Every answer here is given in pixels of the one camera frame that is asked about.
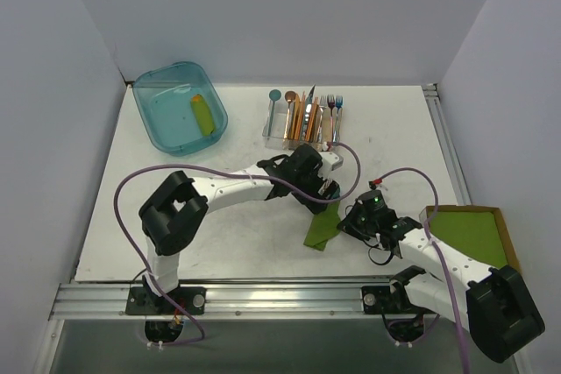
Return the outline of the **green paper napkin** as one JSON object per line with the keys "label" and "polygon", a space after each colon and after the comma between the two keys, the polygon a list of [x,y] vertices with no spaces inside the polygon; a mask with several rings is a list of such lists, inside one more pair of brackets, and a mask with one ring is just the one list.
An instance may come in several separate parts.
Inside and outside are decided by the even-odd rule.
{"label": "green paper napkin", "polygon": [[341,222],[339,203],[330,204],[326,210],[312,218],[303,245],[315,251],[324,251],[327,243],[339,233]]}

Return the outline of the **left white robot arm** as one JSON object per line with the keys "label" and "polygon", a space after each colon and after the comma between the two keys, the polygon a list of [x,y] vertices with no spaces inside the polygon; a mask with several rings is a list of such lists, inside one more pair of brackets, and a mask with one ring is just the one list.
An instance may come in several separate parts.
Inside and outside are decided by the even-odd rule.
{"label": "left white robot arm", "polygon": [[208,213],[291,194],[312,214],[320,214],[327,208],[322,201],[334,199],[339,190],[329,175],[342,164],[335,152],[300,145],[290,155],[263,159],[225,176],[171,173],[139,211],[150,265],[144,280],[146,304],[158,314],[174,309],[180,252],[192,243]]}

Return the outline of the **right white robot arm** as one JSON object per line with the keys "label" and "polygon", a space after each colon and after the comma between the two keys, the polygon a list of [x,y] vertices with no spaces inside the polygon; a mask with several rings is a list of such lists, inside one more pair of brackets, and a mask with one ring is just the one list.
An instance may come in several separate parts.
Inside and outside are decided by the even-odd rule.
{"label": "right white robot arm", "polygon": [[545,324],[522,275],[470,258],[399,217],[382,192],[370,190],[352,205],[338,229],[363,243],[411,262],[389,281],[374,305],[383,313],[432,312],[459,321],[479,350],[496,363],[544,333]]}

